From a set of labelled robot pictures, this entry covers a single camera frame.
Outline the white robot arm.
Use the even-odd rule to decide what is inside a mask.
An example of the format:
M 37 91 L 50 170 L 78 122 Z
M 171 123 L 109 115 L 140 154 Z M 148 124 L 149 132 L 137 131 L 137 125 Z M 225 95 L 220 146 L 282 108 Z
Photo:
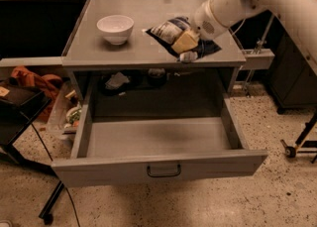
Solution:
M 206 0 L 191 11 L 190 25 L 214 40 L 234 24 L 269 10 L 317 73 L 317 0 Z

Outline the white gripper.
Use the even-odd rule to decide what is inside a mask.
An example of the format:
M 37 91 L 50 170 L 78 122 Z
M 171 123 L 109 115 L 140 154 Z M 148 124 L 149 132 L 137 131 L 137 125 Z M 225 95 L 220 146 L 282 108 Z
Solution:
M 219 23 L 210 7 L 210 2 L 202 3 L 192 14 L 190 19 L 192 30 L 184 31 L 171 48 L 181 54 L 181 62 L 193 62 L 198 59 L 198 53 L 191 50 L 198 46 L 199 36 L 202 40 L 214 40 L 227 31 L 227 28 Z

